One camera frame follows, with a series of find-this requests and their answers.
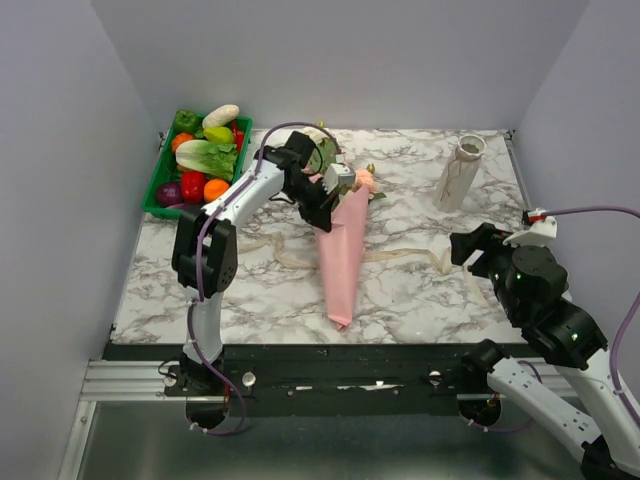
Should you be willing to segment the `cream ribbon gold lettering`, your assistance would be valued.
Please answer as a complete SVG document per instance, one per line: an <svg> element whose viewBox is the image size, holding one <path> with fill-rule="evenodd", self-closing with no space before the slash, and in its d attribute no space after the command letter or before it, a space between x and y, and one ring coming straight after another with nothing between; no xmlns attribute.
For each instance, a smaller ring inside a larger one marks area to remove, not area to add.
<svg viewBox="0 0 640 480"><path fill-rule="evenodd" d="M292 270L317 270L319 268L317 263L303 262L298 259L286 257L283 254L285 240L280 233L263 235L256 241L241 244L238 247L238 252L240 254L253 252L265 247L266 245L270 245L272 247L274 260L281 264L284 268ZM365 251L363 262L376 263L414 255L425 257L428 260L431 268L440 276L448 275L453 271L453 264L451 262L451 248L447 248L440 257L438 257L429 249L401 248L393 250ZM485 295L478 287L477 282L473 279L471 273L467 270L467 267L463 265L461 269L465 284L472 296L474 303L480 307L488 307L489 304Z"/></svg>

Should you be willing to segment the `pink wrapping paper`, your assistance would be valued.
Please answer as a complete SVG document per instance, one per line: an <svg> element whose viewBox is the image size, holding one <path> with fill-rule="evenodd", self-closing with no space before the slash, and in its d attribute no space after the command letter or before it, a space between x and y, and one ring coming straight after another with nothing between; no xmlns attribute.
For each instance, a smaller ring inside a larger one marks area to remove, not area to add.
<svg viewBox="0 0 640 480"><path fill-rule="evenodd" d="M326 313L339 331L354 317L369 194L365 186L349 191L332 212L332 230L315 230Z"/></svg>

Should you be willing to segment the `peach rose stem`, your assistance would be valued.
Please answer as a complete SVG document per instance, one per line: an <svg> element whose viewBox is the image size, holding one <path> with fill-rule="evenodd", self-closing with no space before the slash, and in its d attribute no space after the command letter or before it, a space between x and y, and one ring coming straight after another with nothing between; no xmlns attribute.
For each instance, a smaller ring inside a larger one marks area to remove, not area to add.
<svg viewBox="0 0 640 480"><path fill-rule="evenodd" d="M368 191L368 200L384 199L386 195L381 192L375 182L376 168L373 163L368 164L365 168L355 170L355 180L351 187L353 192L365 188Z"/></svg>

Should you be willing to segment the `white rose stem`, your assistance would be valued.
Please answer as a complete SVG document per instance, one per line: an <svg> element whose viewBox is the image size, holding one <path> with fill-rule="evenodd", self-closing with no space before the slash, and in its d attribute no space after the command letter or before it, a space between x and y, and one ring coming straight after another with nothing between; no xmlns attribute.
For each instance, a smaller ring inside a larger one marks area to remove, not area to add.
<svg viewBox="0 0 640 480"><path fill-rule="evenodd" d="M313 126L305 126L301 132L315 144L305 170L308 174L323 174L330 164L338 161L341 147L333 134L319 121Z"/></svg>

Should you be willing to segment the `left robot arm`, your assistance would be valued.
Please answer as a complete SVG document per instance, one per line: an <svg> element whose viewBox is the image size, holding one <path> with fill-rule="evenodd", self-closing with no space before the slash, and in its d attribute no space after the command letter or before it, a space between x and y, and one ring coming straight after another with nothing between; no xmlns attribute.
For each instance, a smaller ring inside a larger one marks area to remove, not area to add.
<svg viewBox="0 0 640 480"><path fill-rule="evenodd" d="M280 193L298 206L307 224L331 230L333 195L305 172L315 150L315 142L297 131L281 147L262 142L248 171L227 192L200 211L181 213L172 268L182 286L195 290L183 352L195 362L187 382L201 395L212 394L221 385L222 372L212 363L223 350L221 304L238 268L237 231Z"/></svg>

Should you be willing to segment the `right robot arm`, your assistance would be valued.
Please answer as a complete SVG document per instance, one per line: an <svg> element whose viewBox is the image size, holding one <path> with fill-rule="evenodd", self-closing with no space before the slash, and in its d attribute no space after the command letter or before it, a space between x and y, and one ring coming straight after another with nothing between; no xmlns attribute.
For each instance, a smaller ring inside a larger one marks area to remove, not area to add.
<svg viewBox="0 0 640 480"><path fill-rule="evenodd" d="M573 408L489 339L463 356L459 376L471 391L489 387L516 403L579 461L584 478L636 479L639 404L626 393L596 321L564 296L568 273L547 246L556 235L555 219L542 214L514 233L483 223L451 234L451 262L462 266L480 254L469 273L490 280L511 325L586 409Z"/></svg>

